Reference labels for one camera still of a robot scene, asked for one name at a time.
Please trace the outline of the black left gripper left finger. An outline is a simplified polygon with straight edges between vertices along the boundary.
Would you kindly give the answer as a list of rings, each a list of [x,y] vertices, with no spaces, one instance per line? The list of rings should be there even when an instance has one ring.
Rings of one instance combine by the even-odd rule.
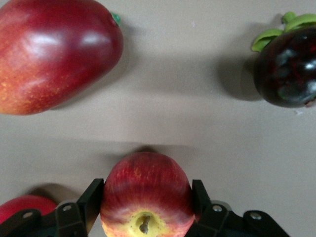
[[[46,214],[23,209],[0,225],[2,237],[87,237],[101,207],[104,180],[94,179],[76,202]]]

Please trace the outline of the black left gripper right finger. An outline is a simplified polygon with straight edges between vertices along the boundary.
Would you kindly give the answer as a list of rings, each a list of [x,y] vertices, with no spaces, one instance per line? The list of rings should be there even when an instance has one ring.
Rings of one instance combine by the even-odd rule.
[[[226,203],[212,202],[201,180],[193,180],[192,193],[197,220],[193,237],[287,237],[289,234],[266,212],[236,215]]]

